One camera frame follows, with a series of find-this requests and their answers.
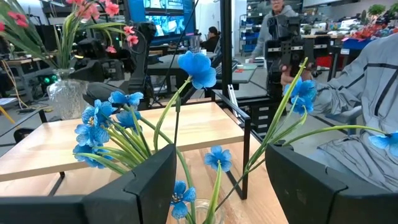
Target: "wooden tabletop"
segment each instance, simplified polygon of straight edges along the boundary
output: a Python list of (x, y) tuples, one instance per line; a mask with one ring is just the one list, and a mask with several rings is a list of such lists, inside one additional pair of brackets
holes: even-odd
[[(141, 111), (156, 125), (163, 109)], [(87, 167), (78, 162), (72, 150), (76, 146), (76, 126), (80, 119), (40, 125), (35, 131), (0, 157), (0, 182), (36, 175), (51, 174)], [(142, 124), (144, 136), (151, 147), (153, 130)], [(171, 108), (161, 129), (174, 138), (175, 108)], [(215, 103), (199, 103), (181, 107), (177, 146), (181, 151), (201, 149), (218, 144), (243, 141), (243, 130)], [(167, 143), (159, 138), (159, 148)], [(113, 142), (105, 146), (117, 147)]]
[[(259, 145), (259, 142), (254, 137), (251, 137), (250, 155), (255, 152)], [(226, 144), (223, 145), (223, 149), (231, 151), (233, 163), (231, 171), (235, 177), (239, 177), (242, 171), (243, 143)], [(197, 198), (210, 198), (216, 179), (216, 172), (204, 165), (203, 157), (208, 151), (210, 151), (210, 148), (207, 147), (183, 152), (197, 190)], [(48, 174), (1, 182), (0, 197), (46, 196), (51, 191), (58, 177), (59, 175), (56, 174)], [(109, 169), (84, 168), (68, 171), (56, 195), (89, 194), (116, 178), (118, 178), (118, 175)], [(179, 161), (177, 165), (177, 180), (185, 180), (185, 174)], [(223, 174), (219, 202), (224, 199), (231, 188), (231, 182), (226, 174)], [(274, 189), (269, 182), (265, 164), (249, 174), (248, 199), (241, 200), (238, 194), (233, 193), (223, 204), (223, 209), (225, 224), (288, 224)], [(176, 223), (169, 216), (167, 224)]]

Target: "person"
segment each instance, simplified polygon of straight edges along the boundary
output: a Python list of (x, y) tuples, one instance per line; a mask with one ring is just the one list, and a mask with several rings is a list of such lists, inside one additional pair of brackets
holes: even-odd
[(200, 43), (200, 47), (203, 47), (208, 52), (214, 52), (217, 47), (218, 39), (220, 39), (220, 33), (218, 33), (217, 28), (210, 27), (207, 37), (208, 39), (206, 41)]
[(272, 5), (271, 12), (265, 15), (262, 20), (260, 35), (259, 38), (257, 39), (256, 48), (253, 50), (250, 56), (249, 59), (250, 63), (253, 63), (256, 57), (264, 53), (263, 50), (266, 42), (272, 39), (272, 36), (268, 31), (268, 25), (267, 25), (268, 19), (277, 15), (283, 15), (289, 17), (297, 16), (297, 13), (293, 11), (291, 6), (284, 5), (284, 0), (271, 0), (271, 5)]
[[(398, 34), (369, 43), (341, 76), (317, 83), (314, 112), (340, 114), (362, 105), (366, 126), (387, 133), (398, 130)], [(311, 80), (306, 71), (303, 80)], [(281, 84), (291, 83), (290, 67), (282, 66)], [(398, 191), (398, 152), (380, 149), (369, 141), (379, 133), (362, 130), (360, 135), (318, 146), (309, 158), (376, 186)]]

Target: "monitor screen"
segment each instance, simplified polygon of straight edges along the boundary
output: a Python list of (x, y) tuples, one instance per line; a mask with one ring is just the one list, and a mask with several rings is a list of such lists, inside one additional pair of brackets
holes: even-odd
[(183, 0), (144, 0), (145, 8), (183, 10)]
[(129, 0), (129, 8), (134, 22), (152, 21), (155, 24), (156, 34), (151, 44), (176, 41), (184, 29), (184, 35), (192, 35), (195, 31), (194, 19), (188, 23), (193, 10), (192, 0)]

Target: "blue flower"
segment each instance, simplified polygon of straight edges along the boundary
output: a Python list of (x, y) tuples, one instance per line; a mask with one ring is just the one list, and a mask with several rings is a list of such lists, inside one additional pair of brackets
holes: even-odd
[[(95, 150), (93, 149), (91, 146), (85, 145), (85, 146), (79, 146), (77, 145), (74, 149), (73, 149), (73, 153), (74, 154), (78, 154), (78, 153), (90, 153), (90, 154), (95, 154), (98, 156), (101, 156), (101, 152), (106, 152), (103, 149), (98, 149)], [(110, 156), (103, 156), (105, 159), (112, 159), (112, 157)], [(86, 157), (86, 156), (81, 156), (81, 155), (75, 155), (75, 158), (77, 159), (77, 161), (81, 162), (81, 161), (85, 161), (90, 167), (98, 167), (100, 169), (105, 168), (104, 165), (100, 164), (99, 162), (97, 162), (95, 159)]]
[[(134, 111), (137, 120), (141, 119), (141, 114), (138, 111)], [(136, 128), (136, 124), (134, 124), (134, 119), (132, 118), (132, 114), (130, 111), (122, 111), (116, 115), (116, 118), (120, 122), (120, 125), (125, 128)]]
[[(290, 85), (285, 86), (284, 95), (287, 93)], [(317, 89), (315, 88), (315, 82), (313, 80), (305, 80), (303, 82), (302, 78), (300, 77), (297, 80), (296, 85), (291, 94), (291, 98), (295, 98), (296, 96), (305, 97), (309, 100), (313, 100), (317, 95)]]
[(380, 149), (389, 150), (393, 156), (398, 157), (398, 131), (392, 134), (370, 136), (369, 141)]
[(91, 126), (106, 126), (106, 120), (112, 115), (115, 108), (108, 101), (101, 102), (101, 100), (95, 100), (94, 107), (87, 107), (81, 114), (81, 120), (84, 124)]
[(75, 129), (75, 133), (78, 134), (76, 141), (79, 143), (79, 146), (93, 146), (109, 141), (108, 132), (100, 126), (79, 124)]
[(211, 153), (205, 154), (205, 164), (210, 165), (214, 170), (218, 170), (218, 161), (221, 163), (221, 168), (224, 172), (229, 171), (232, 166), (231, 153), (229, 150), (223, 151), (221, 146), (211, 147)]
[(111, 96), (108, 100), (111, 103), (122, 103), (132, 106), (138, 106), (139, 100), (143, 99), (143, 97), (144, 95), (140, 92), (133, 93), (131, 95), (123, 95), (123, 93), (119, 91), (114, 91), (111, 93)]
[(174, 185), (174, 194), (172, 195), (171, 205), (174, 205), (172, 216), (175, 219), (181, 219), (187, 216), (188, 208), (184, 202), (194, 202), (197, 198), (197, 193), (194, 187), (185, 189), (187, 186), (184, 181), (176, 180)]
[(311, 113), (313, 111), (313, 103), (312, 100), (307, 97), (298, 97), (297, 102), (293, 107), (293, 112), (300, 114), (300, 116), (304, 115), (305, 109), (307, 113)]
[(178, 65), (192, 77), (192, 85), (197, 90), (213, 87), (216, 82), (216, 70), (202, 53), (193, 54), (191, 51), (178, 56)]

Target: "clear glass vase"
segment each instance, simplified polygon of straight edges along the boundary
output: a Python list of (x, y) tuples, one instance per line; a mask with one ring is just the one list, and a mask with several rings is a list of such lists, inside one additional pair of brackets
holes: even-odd
[[(209, 209), (210, 200), (204, 198), (198, 198), (195, 200), (195, 218), (196, 224), (202, 224), (206, 220), (207, 211)], [(188, 211), (191, 212), (191, 205), (187, 204)], [(178, 224), (189, 224), (188, 220), (178, 220)], [(224, 210), (219, 208), (216, 211), (215, 217), (211, 224), (223, 224), (224, 223)]]
[(71, 79), (70, 74), (74, 71), (74, 68), (53, 70), (58, 80), (47, 87), (50, 102), (63, 120), (81, 118), (88, 105), (83, 99), (88, 82)]

